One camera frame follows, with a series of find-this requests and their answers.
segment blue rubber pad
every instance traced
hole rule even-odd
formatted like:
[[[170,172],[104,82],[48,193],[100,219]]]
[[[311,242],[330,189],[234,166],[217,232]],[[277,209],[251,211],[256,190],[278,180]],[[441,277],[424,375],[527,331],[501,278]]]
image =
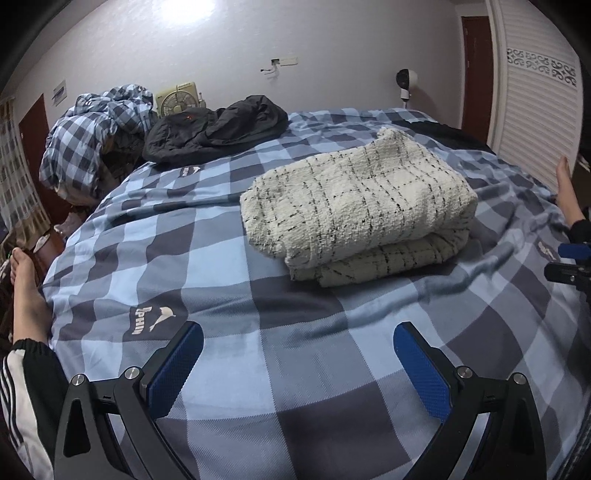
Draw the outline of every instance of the blue rubber pad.
[[[403,325],[394,330],[394,351],[429,415],[445,422],[452,410],[449,386]]]
[[[591,258],[591,248],[588,245],[581,244],[561,244],[558,247],[558,254],[562,258],[572,258],[574,260],[588,260]]]
[[[202,350],[203,330],[194,323],[146,390],[148,411],[153,420],[169,414]]]

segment folded white blanket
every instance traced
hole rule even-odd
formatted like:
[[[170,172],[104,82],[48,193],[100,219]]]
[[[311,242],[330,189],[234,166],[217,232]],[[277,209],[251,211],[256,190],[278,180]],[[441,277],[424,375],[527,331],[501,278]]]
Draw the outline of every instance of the folded white blanket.
[[[293,280],[359,283],[441,263],[467,242],[476,193],[405,133],[305,158],[258,177],[240,198],[249,242]]]

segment blue plaid bedsheet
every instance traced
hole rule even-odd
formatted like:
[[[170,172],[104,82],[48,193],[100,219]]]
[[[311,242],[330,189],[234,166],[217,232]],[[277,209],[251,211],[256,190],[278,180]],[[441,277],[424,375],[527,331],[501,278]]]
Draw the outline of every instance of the blue plaid bedsheet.
[[[529,378],[548,478],[564,476],[589,441],[589,308],[573,287],[544,279],[566,241],[563,218],[518,167],[409,131],[479,196],[468,245],[444,265],[322,289],[290,281],[281,260],[248,244],[238,199],[256,176],[367,144],[397,119],[432,121],[402,109],[294,113],[281,138],[245,153],[133,172],[43,285],[66,375],[117,377],[194,320],[204,351],[158,425],[195,476],[402,479],[438,427],[392,347],[410,320],[455,365]]]

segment logo on bedsheet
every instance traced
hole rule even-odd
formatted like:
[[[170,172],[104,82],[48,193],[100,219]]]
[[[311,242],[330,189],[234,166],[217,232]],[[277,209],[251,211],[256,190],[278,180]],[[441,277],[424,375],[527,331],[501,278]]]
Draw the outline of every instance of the logo on bedsheet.
[[[188,175],[193,175],[194,173],[197,173],[199,170],[201,170],[201,167],[197,167],[197,166],[183,167],[183,168],[181,168],[180,177],[186,177]]]
[[[558,254],[554,252],[547,244],[545,244],[542,240],[538,240],[535,244],[538,248],[538,252],[545,257],[550,262],[557,262],[558,261]]]
[[[151,332],[152,330],[154,330],[154,327],[156,327],[156,325],[158,325],[161,322],[164,322],[165,320],[168,320],[171,317],[176,317],[176,315],[173,313],[173,311],[168,308],[168,307],[160,307],[159,309],[155,309],[154,313],[158,313],[158,310],[160,310],[160,316],[156,319],[156,321],[154,323],[152,323],[152,325],[149,326],[149,331]],[[133,332],[131,332],[132,335],[139,335],[140,333],[142,333],[144,331],[144,328],[146,327],[146,316],[148,313],[152,312],[152,307],[144,307],[144,308],[137,308],[135,309],[135,314],[134,314],[134,318],[135,318],[135,329]]]

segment leg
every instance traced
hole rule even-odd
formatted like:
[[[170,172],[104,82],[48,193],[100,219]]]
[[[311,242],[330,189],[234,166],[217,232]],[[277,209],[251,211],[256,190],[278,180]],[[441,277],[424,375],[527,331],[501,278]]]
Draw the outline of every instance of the leg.
[[[577,196],[574,194],[573,184],[570,181],[569,161],[562,156],[558,165],[556,165],[556,179],[558,180],[558,196],[556,203],[562,210],[566,224],[571,228],[579,220],[584,220],[585,216],[579,208]]]
[[[30,338],[47,343],[53,319],[37,290],[33,261],[20,248],[15,248],[10,257],[10,269],[14,285],[13,342]]]

